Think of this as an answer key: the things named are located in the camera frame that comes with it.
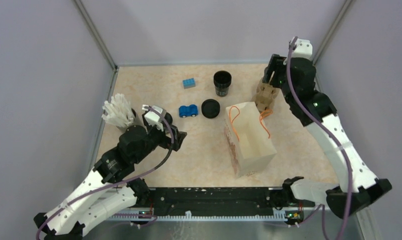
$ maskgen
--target metal frame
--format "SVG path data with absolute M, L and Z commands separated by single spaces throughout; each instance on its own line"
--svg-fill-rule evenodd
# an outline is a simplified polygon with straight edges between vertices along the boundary
M 79 14 L 81 15 L 82 20 L 86 24 L 87 29 L 89 30 L 90 34 L 92 35 L 93 40 L 97 44 L 99 50 L 103 54 L 103 56 L 106 59 L 106 61 L 108 62 L 108 64 L 114 70 L 112 79 L 110 80 L 111 81 L 110 89 L 109 89 L 108 95 L 107 95 L 107 99 L 109 99 L 114 91 L 119 68 L 115 64 L 107 46 L 105 45 L 104 41 L 102 40 L 99 32 L 96 29 L 95 24 L 93 23 L 92 19 L 90 18 L 89 14 L 88 14 L 86 8 L 84 7 L 83 3 L 81 2 L 81 0 L 72 0 L 72 1 L 75 5 L 76 9 L 78 10 Z M 333 21 L 332 25 L 330 26 L 329 30 L 327 31 L 323 41 L 320 43 L 318 50 L 313 57 L 313 64 L 316 65 L 318 63 L 318 61 L 320 60 L 321 56 L 323 55 L 323 53 L 326 51 L 326 48 L 328 47 L 330 41 L 332 40 L 333 36 L 335 35 L 336 30 L 340 26 L 340 23 L 346 16 L 346 13 L 348 12 L 348 10 L 351 9 L 354 2 L 355 2 L 355 0 L 345 0 L 338 15 L 335 17 L 335 20 Z M 316 76 L 316 83 L 317 83 L 317 88 L 322 91 L 318 75 Z M 105 122 L 101 120 L 100 125 L 99 125 L 99 130 L 95 136 L 96 141 L 94 141 L 94 144 L 92 146 L 92 151 L 91 151 L 92 154 L 91 154 L 91 158 L 90 158 L 90 165 L 89 165 L 88 172 L 92 169 L 91 166 L 93 166 L 96 161 L 104 127 L 105 127 Z M 378 227 L 376 220 L 373 217 L 372 211 L 370 210 L 369 207 L 358 212 L 356 214 L 356 218 L 359 223 L 359 229 L 362 232 L 362 235 L 363 235 L 362 237 L 364 240 L 381 240 L 382 239 L 379 227 Z

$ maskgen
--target orange string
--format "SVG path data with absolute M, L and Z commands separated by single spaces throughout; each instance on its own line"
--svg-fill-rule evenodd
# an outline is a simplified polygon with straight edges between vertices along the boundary
M 232 108 L 236 108 L 236 109 L 238 110 L 238 114 L 233 118 L 233 120 L 232 120 L 232 117 L 231 117 L 231 115 L 232 115 Z M 238 108 L 237 106 L 231 106 L 231 107 L 230 107 L 230 109 L 229 109 L 230 125 L 232 126 L 233 132 L 236 134 L 236 137 L 238 138 L 238 141 L 239 141 L 239 135 L 238 135 L 238 133 L 236 132 L 235 127 L 233 126 L 233 121 L 237 118 L 237 116 L 239 116 L 239 114 L 240 114 L 240 110 L 239 110 L 239 108 Z
M 271 137 L 271 134 L 270 134 L 270 132 L 267 130 L 266 126 L 264 126 L 264 124 L 263 124 L 263 119 L 266 118 L 266 117 L 268 117 L 268 116 L 270 116 L 272 113 L 273 113 L 273 111 L 272 111 L 271 109 L 267 109 L 267 110 L 263 111 L 263 112 L 260 114 L 260 123 L 261 123 L 261 126 L 263 126 L 264 130 L 268 133 L 268 138 Z

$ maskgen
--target paper bag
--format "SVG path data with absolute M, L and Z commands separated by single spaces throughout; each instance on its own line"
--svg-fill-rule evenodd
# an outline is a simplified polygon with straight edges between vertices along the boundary
M 254 102 L 226 108 L 224 133 L 232 155 L 236 177 L 252 175 L 265 169 L 276 155 L 271 136 L 260 122 Z

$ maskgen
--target wooden tabletop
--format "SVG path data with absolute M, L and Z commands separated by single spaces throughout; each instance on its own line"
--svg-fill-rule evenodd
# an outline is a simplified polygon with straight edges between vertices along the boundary
M 304 176 L 306 179 L 337 183 L 329 161 L 315 139 L 303 128 L 289 110 L 281 93 L 276 98 L 273 114 L 264 122 L 271 133 L 277 155 L 260 173 L 236 178 L 231 155 L 223 133 L 225 107 L 248 102 L 264 74 L 265 64 L 169 65 L 120 67 L 114 95 L 124 94 L 141 115 L 142 104 L 158 105 L 173 116 L 173 125 L 187 132 L 181 149 L 173 152 L 158 170 L 145 177 L 150 187 L 277 187 L 286 178 Z M 225 97 L 215 94 L 213 75 L 226 70 L 232 84 Z M 196 87 L 184 89 L 182 81 L 195 78 Z M 221 105 L 220 114 L 208 119 L 201 114 L 201 104 L 215 99 Z M 200 115 L 179 118 L 180 106 L 195 104 Z M 122 132 L 105 125 L 98 159 L 115 147 Z M 158 147 L 140 164 L 134 176 L 156 166 L 167 150 Z

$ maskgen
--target black cup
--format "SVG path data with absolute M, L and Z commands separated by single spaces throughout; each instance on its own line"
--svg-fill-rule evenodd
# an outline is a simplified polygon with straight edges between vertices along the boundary
M 229 92 L 232 83 L 232 75 L 228 71 L 218 71 L 214 74 L 215 93 L 224 97 Z

